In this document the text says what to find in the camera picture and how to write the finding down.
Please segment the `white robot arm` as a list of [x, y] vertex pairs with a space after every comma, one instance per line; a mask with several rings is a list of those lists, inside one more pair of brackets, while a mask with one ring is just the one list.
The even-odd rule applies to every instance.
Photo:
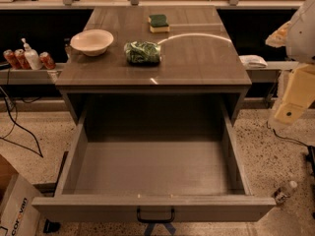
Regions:
[[282, 128], [315, 101], [315, 0], [305, 0], [287, 23], [268, 36], [266, 44], [284, 46], [287, 57], [299, 63], [288, 74], [283, 96], [269, 119], [273, 128]]

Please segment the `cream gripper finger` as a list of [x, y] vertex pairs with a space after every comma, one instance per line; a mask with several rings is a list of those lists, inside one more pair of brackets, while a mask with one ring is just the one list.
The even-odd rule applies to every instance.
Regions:
[[280, 48], [284, 47], [286, 44], [287, 31], [290, 26], [290, 22], [286, 22], [281, 25], [277, 30], [275, 30], [272, 34], [270, 34], [265, 43], [268, 46]]
[[315, 101], [315, 65], [302, 64], [288, 75], [286, 89], [275, 120], [291, 125]]

